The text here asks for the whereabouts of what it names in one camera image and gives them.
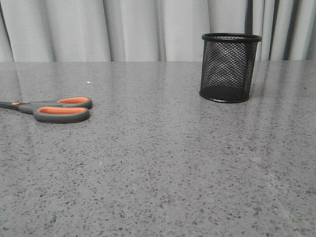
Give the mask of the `black mesh pen bucket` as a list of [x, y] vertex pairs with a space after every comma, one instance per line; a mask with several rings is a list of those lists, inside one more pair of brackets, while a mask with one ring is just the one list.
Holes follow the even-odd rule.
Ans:
[[204, 41], [201, 97], [221, 103], [249, 99], [257, 45], [261, 36], [239, 33], [209, 33]]

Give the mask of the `grey white curtain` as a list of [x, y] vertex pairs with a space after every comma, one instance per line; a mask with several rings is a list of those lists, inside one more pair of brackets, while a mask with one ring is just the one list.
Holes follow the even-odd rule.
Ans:
[[316, 57], [313, 0], [3, 0], [2, 62], [200, 61], [205, 33], [262, 37], [257, 60]]

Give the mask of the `grey orange handled scissors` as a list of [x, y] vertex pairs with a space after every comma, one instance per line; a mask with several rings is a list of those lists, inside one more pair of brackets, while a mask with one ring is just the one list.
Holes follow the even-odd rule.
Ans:
[[89, 118], [93, 103], [88, 97], [69, 97], [37, 102], [1, 102], [2, 108], [32, 114], [39, 122], [76, 123]]

